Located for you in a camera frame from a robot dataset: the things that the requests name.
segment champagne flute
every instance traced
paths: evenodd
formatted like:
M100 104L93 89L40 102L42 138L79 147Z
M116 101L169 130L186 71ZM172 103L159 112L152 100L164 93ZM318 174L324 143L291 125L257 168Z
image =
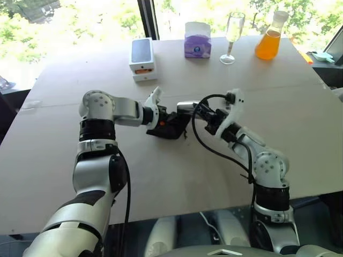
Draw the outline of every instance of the champagne flute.
M229 41L229 48L227 54L220 56L220 61L224 64L232 64L235 62L235 57L231 55L232 46L242 34L245 21L245 14L242 12L232 12L227 21L226 27L226 39Z

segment glass stem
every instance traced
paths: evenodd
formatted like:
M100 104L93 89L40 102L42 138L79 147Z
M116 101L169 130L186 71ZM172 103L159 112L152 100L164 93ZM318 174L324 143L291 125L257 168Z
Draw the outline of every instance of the glass stem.
M232 46L234 45L234 42L229 42L229 48L227 49L227 55L230 56L231 55L231 51L232 51Z

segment glass bottle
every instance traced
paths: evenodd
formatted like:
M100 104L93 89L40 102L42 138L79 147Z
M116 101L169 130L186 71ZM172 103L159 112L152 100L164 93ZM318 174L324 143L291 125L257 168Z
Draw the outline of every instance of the glass bottle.
M258 58L271 60L278 54L282 27L287 19L287 12L276 11L274 13L272 25L255 48L255 54Z

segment purple tissue box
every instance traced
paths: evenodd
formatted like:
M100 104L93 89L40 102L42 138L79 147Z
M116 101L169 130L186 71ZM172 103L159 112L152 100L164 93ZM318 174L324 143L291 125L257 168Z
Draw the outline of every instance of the purple tissue box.
M184 57L209 58L211 55L211 38L194 35L184 39Z

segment white tabletop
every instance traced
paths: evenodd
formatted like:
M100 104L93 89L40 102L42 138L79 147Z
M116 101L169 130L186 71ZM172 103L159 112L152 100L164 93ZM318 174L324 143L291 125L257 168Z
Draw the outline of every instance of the white tabletop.
M160 86L165 92L161 104L175 111L178 101L239 87L246 99L239 123L289 157L291 197L342 190L340 101L287 39L281 40L272 62L253 55L257 41L243 37L236 42L231 66L219 62L227 47L224 39L212 40L209 60L185 59L182 41L154 41L158 80L139 84L128 67L129 45L55 60L39 77L0 147L0 233L40 231L74 197L78 104L91 89L143 100ZM234 156L224 142L204 132L204 123L198 126L206 143ZM131 221L249 203L252 190L240 176L243 171L202 148L190 126L187 130L187 139L165 140L146 135L143 126L116 126L131 173ZM116 200L111 223L124 220L126 188Z

